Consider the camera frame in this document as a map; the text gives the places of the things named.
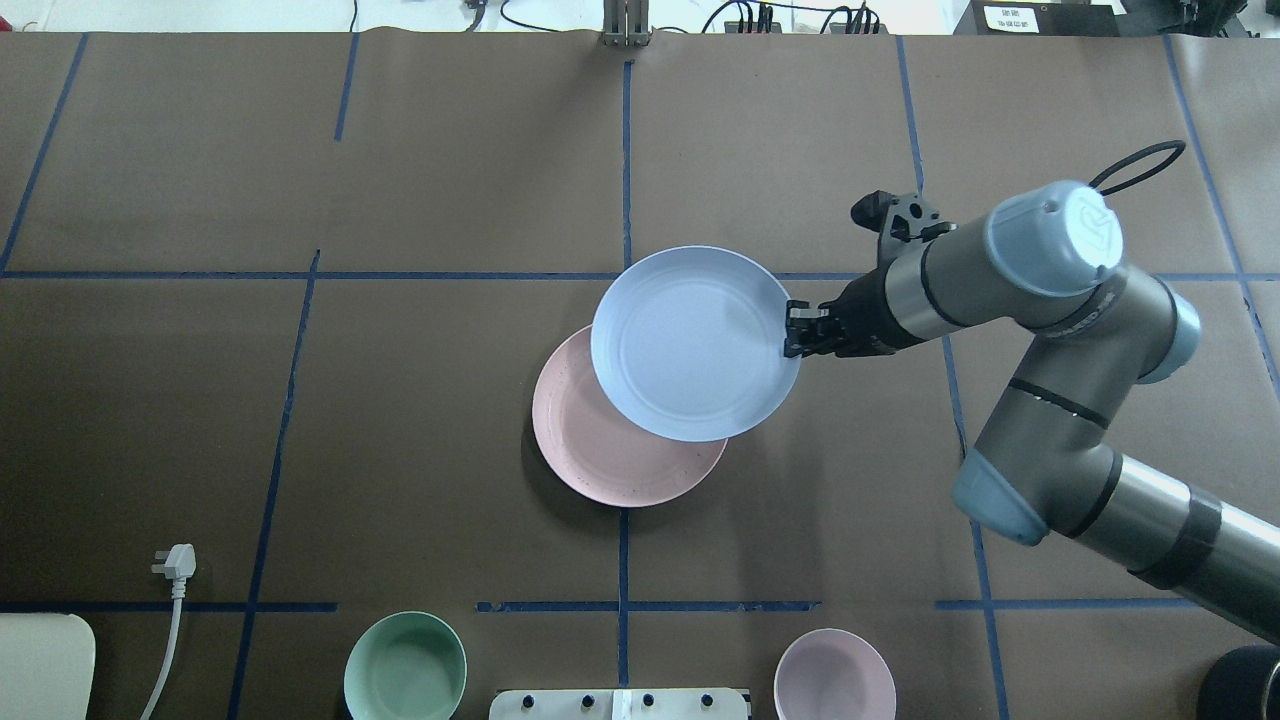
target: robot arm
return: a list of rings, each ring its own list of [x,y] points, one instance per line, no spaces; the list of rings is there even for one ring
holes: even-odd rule
[[[787,306],[788,356],[890,355],[1010,316],[1034,333],[968,451],[956,503],[1023,544],[1055,530],[1280,643],[1280,529],[1102,442],[1135,383],[1185,364],[1194,307],[1123,259],[1115,214],[1060,181],[955,228],[918,195],[873,193],[876,270],[829,302]]]

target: pink plate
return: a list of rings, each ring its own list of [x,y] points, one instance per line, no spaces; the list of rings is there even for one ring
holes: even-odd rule
[[[616,507],[680,497],[712,471],[728,443],[667,439],[627,420],[595,378],[590,325],[561,343],[538,375],[534,436],[568,487]]]

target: white label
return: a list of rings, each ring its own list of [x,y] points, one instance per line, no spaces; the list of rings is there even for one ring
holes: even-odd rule
[[[1039,32],[1036,24],[1036,10],[1030,8],[993,8],[984,5],[987,27],[1004,32]]]

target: black cylinder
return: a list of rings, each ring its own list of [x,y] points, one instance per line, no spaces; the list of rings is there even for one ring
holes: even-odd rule
[[[1196,703],[1197,720],[1280,720],[1280,647],[1233,650],[1210,669]]]

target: light blue plate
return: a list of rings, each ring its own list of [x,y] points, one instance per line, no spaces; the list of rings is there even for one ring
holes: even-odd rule
[[[799,357],[785,357],[786,288],[750,258],[686,246],[650,255],[604,293],[591,363],[604,395],[662,437],[708,442],[782,405]]]

